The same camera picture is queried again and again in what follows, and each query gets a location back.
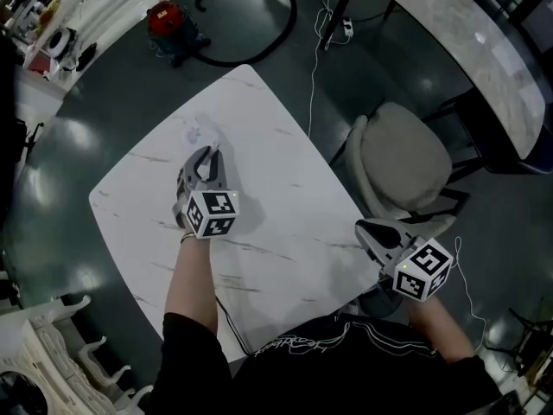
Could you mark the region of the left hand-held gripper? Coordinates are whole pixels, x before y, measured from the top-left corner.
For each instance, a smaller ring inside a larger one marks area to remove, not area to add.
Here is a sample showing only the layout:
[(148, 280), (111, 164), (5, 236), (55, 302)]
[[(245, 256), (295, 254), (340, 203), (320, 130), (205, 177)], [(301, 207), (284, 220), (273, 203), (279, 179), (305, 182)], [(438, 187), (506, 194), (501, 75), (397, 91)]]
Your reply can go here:
[(238, 192), (228, 188), (219, 148), (203, 146), (185, 161), (177, 176), (172, 212), (177, 225), (191, 230), (198, 239), (230, 232), (239, 216)]

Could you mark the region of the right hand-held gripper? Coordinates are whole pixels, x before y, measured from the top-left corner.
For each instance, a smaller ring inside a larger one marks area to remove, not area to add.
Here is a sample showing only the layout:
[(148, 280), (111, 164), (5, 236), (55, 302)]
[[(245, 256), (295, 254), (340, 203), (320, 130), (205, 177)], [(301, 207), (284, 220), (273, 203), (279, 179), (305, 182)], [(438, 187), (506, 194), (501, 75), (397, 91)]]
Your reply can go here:
[[(446, 282), (453, 256), (435, 239), (399, 220), (365, 218), (354, 225), (355, 235), (369, 258), (392, 278), (392, 289), (424, 302)], [(403, 249), (397, 244), (409, 243)]]

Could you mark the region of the small white paper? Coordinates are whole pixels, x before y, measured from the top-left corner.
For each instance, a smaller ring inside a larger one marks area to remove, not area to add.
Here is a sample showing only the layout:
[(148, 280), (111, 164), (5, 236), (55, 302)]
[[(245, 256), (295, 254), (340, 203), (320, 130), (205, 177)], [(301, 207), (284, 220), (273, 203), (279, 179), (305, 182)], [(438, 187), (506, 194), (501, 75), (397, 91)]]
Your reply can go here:
[(182, 119), (182, 138), (190, 146), (218, 147), (219, 127), (206, 112), (195, 112)]

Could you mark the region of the person's right forearm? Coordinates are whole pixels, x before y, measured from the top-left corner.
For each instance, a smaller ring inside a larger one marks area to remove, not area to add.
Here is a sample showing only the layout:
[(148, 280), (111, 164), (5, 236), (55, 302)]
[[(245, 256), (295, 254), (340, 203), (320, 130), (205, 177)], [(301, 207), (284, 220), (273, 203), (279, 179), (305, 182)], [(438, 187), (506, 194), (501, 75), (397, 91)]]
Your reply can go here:
[(472, 358), (472, 343), (437, 297), (424, 302), (408, 298), (405, 308), (410, 325), (423, 335), (448, 364)]

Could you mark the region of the person's left forearm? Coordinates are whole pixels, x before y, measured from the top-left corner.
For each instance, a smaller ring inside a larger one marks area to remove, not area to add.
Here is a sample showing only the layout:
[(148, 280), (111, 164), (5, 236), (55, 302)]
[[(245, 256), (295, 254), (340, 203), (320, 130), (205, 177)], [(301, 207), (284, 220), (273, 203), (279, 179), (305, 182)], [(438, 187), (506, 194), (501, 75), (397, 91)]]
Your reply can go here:
[(185, 316), (217, 334), (217, 306), (210, 240), (186, 239), (180, 244), (165, 312)]

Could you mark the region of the white marble square table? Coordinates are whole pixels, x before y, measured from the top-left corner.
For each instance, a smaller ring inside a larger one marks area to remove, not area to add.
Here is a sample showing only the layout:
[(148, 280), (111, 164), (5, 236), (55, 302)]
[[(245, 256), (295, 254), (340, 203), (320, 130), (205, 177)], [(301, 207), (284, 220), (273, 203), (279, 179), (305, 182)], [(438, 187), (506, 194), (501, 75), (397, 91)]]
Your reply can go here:
[(336, 311), (373, 286), (377, 269), (359, 245), (361, 214), (277, 96), (250, 66), (233, 69), (165, 118), (89, 195), (113, 261), (150, 326), (163, 308), (180, 247), (171, 206), (176, 179), (200, 147), (182, 119), (206, 112), (219, 127), (240, 215), (211, 244), (219, 342), (227, 360)]

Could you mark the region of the beige upholstered chair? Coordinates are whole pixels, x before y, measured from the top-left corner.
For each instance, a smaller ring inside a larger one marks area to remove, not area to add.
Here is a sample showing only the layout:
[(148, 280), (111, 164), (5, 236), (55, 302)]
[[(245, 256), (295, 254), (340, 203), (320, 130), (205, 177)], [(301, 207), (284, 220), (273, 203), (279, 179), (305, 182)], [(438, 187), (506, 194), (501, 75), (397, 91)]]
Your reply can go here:
[(440, 138), (394, 102), (355, 119), (329, 164), (339, 160), (366, 218), (396, 221), (427, 239), (445, 233), (470, 198), (447, 187), (453, 164)]

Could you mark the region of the person's black shirt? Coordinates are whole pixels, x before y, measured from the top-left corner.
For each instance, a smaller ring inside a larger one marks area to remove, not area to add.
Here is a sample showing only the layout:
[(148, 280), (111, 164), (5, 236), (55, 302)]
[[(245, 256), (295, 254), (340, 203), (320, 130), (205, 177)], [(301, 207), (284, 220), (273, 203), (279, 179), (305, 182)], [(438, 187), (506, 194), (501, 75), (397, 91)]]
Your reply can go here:
[(413, 329), (368, 317), (306, 322), (237, 372), (217, 337), (185, 316), (168, 313), (163, 337), (146, 415), (465, 415), (501, 396), (481, 359), (447, 363)]

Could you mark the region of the red vacuum cleaner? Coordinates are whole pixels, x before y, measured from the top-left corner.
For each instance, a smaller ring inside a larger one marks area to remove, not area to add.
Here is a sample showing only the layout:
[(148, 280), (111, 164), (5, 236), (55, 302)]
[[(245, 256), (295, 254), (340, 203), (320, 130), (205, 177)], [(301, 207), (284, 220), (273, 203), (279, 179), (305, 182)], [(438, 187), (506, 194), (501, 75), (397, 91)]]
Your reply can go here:
[(173, 68), (211, 44), (188, 14), (188, 9), (176, 3), (157, 3), (147, 10), (146, 22), (150, 48)]

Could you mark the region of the white round pet carrier backpack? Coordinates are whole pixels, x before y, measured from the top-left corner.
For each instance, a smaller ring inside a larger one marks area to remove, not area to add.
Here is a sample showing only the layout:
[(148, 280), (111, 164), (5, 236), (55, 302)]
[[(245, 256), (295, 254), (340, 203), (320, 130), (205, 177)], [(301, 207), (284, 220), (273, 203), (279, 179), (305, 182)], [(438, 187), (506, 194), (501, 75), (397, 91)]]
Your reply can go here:
[(47, 52), (53, 59), (61, 59), (72, 50), (77, 40), (74, 29), (61, 27), (55, 30), (48, 41)]

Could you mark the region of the grey marble dining table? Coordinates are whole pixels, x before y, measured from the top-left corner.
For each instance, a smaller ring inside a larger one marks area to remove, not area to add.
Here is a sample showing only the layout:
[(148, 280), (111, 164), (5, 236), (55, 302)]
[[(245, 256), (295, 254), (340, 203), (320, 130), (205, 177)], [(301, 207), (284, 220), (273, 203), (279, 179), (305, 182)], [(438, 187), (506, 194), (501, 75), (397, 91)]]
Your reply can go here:
[[(454, 58), (492, 108), (515, 151), (527, 158), (543, 127), (545, 101), (512, 42), (474, 0), (391, 0)], [(321, 46), (330, 41), (349, 0), (339, 0)]]

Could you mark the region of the white ornate dresser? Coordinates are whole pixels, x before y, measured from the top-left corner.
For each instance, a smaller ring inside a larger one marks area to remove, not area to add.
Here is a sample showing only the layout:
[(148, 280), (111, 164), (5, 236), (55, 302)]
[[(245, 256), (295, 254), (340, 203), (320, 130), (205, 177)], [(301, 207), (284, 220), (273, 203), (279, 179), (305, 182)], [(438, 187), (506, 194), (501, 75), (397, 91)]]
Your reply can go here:
[(0, 308), (0, 415), (144, 415), (153, 387), (122, 390), (131, 367), (107, 374), (94, 355), (107, 338), (86, 343), (73, 324), (91, 301)]

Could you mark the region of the black metal frame chair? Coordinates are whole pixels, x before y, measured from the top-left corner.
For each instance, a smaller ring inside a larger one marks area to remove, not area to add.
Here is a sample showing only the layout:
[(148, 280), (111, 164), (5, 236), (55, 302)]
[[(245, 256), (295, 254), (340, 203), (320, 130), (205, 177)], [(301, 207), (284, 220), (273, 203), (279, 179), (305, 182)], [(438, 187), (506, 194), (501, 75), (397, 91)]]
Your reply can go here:
[(553, 349), (553, 318), (535, 322), (521, 316), (513, 308), (509, 308), (508, 311), (523, 327), (519, 341), (513, 348), (492, 347), (486, 343), (484, 346), (487, 350), (507, 355), (515, 367), (514, 372), (518, 377), (522, 377), (530, 371), (542, 354), (547, 354)]

